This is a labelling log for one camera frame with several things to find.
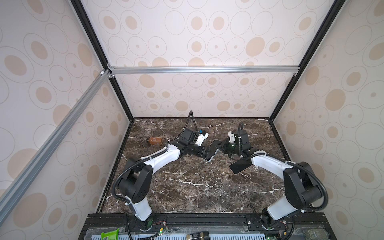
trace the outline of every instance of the marble tabletop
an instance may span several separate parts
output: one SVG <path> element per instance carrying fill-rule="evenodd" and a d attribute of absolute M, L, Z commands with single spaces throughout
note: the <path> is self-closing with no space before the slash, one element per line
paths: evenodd
<path fill-rule="evenodd" d="M 115 178 L 122 172 L 126 159 L 142 157 L 164 147 L 166 141 L 184 127 L 185 118 L 136 119 L 120 159 Z M 239 122 L 249 134 L 253 147 L 283 158 L 281 149 L 265 119 L 196 119 L 199 129 L 209 133 L 203 144 L 223 140 L 228 131 L 237 130 Z M 151 146 L 148 137 L 162 137 L 162 146 Z M 196 156 L 184 156 L 167 164 L 152 177 L 147 195 L 155 213 L 244 213 L 252 212 L 249 204 L 260 212 L 284 194 L 283 181 L 272 173 L 251 166 L 235 175 L 229 168 L 234 160 L 218 152 L 211 162 Z M 110 190 L 102 213 L 130 213 L 128 206 L 111 196 Z"/>

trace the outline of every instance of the robotic arm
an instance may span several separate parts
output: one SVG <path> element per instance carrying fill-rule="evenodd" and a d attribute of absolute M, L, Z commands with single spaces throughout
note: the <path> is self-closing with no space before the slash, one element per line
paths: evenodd
<path fill-rule="evenodd" d="M 209 147 L 202 146 L 208 133 L 197 130 L 196 124 L 193 131 L 186 128 L 174 139 L 170 140 L 164 149 L 142 158 L 129 158 L 122 174 L 117 177 L 112 187 L 112 195 L 122 201 L 132 210 L 132 213 L 140 220 L 141 225 L 148 229 L 152 225 L 153 214 L 147 200 L 147 193 L 151 184 L 152 175 L 166 164 L 185 155 L 195 155 L 210 162 L 220 150 L 224 154 L 238 155 L 240 159 L 230 165 L 234 174 L 238 174 L 246 168 L 255 165 L 262 167 L 284 180 L 285 196 L 263 209 L 259 221 L 266 228 L 272 228 L 274 223 L 284 216 L 295 214 L 303 210 L 321 210 L 328 203 L 328 195 L 324 185 L 313 174 L 309 164 L 279 159 L 265 151 L 251 147 L 248 134 L 240 123 L 237 132 L 228 133 L 223 141 L 214 140 Z M 320 207 L 313 208 L 311 203 L 324 197 Z"/>

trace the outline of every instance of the wallpaper with circle pattern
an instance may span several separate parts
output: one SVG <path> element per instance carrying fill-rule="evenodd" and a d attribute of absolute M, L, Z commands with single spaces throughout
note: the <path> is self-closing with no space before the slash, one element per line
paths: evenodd
<path fill-rule="evenodd" d="M 269 117 L 293 73 L 117 74 L 135 117 Z"/>
<path fill-rule="evenodd" d="M 77 240 L 96 211 L 127 128 L 107 81 L 3 223 L 0 240 Z"/>
<path fill-rule="evenodd" d="M 66 0 L 0 3 L 0 196 L 101 70 Z"/>
<path fill-rule="evenodd" d="M 329 194 L 339 240 L 383 238 L 384 0 L 351 0 L 275 125 Z"/>
<path fill-rule="evenodd" d="M 113 66 L 298 65 L 333 0 L 83 0 Z"/>

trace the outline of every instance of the green package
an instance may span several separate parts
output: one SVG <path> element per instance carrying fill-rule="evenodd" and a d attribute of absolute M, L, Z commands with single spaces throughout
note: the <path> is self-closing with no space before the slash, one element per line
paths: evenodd
<path fill-rule="evenodd" d="M 116 229 L 111 232 L 107 233 L 101 233 L 101 239 L 102 240 L 118 240 L 118 235 L 119 235 L 119 229 Z"/>

